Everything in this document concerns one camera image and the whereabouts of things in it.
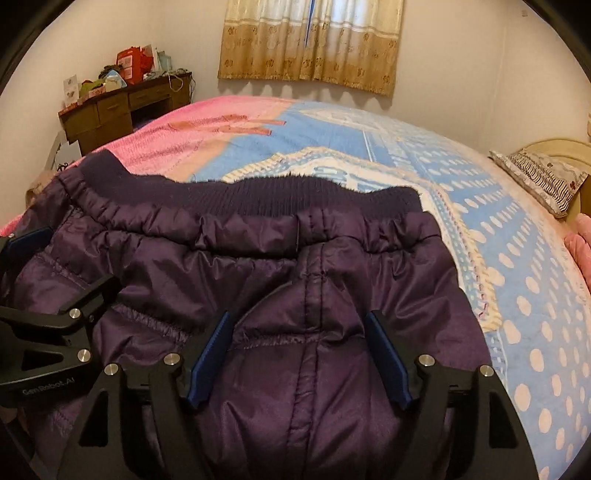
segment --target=red bag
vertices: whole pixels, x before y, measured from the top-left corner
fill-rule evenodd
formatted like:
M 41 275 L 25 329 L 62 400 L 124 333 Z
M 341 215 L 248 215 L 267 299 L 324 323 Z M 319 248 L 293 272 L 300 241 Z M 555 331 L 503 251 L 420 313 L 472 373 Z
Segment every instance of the red bag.
M 153 64 L 154 58 L 138 47 L 131 47 L 117 54 L 117 65 L 123 68 L 121 76 L 129 85 L 141 82 L 144 73 L 148 73 Z
M 123 68 L 121 76 L 128 85 L 142 81 L 141 52 L 138 47 L 131 47 L 117 54 L 117 65 Z

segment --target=wooden desk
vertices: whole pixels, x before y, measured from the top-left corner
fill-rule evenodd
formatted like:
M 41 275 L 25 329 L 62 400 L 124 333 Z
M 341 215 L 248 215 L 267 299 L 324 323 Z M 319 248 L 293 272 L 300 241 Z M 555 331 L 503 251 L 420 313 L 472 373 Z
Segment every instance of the wooden desk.
M 113 140 L 134 131 L 134 120 L 157 116 L 191 102 L 191 73 L 154 80 L 104 93 L 60 115 L 68 142 L 78 140 L 86 155 Z

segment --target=striped pillowcase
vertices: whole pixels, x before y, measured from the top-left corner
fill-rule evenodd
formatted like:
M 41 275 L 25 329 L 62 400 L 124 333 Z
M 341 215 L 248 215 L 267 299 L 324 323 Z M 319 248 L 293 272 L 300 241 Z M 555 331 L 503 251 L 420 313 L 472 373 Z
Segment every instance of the striped pillowcase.
M 570 203 L 587 173 L 547 155 L 519 151 L 491 158 L 556 218 L 568 214 Z

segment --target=curtain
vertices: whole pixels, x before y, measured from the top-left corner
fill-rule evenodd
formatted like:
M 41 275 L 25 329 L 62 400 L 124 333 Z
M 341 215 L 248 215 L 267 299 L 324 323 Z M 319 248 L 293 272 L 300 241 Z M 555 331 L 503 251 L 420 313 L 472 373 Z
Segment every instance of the curtain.
M 310 5 L 311 0 L 229 0 L 218 78 L 299 80 Z
M 229 0 L 218 78 L 394 93 L 404 0 Z
M 394 94 L 404 0 L 316 0 L 300 78 Z

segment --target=purple down jacket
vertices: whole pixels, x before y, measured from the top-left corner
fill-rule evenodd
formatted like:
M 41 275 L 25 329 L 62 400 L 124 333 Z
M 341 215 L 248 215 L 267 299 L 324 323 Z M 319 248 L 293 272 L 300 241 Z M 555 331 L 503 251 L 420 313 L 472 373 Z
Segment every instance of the purple down jacket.
M 55 313 L 115 274 L 123 290 L 93 332 L 103 364 L 150 365 L 217 312 L 238 312 L 194 418 L 217 478 L 379 478 L 403 419 L 364 340 L 373 309 L 445 365 L 490 363 L 439 227 L 408 188 L 362 194 L 306 177 L 179 184 L 131 175 L 103 151 L 54 179 L 18 231 L 41 226 L 53 240 L 21 271 L 10 305 Z M 81 403 L 27 411 L 51 469 Z

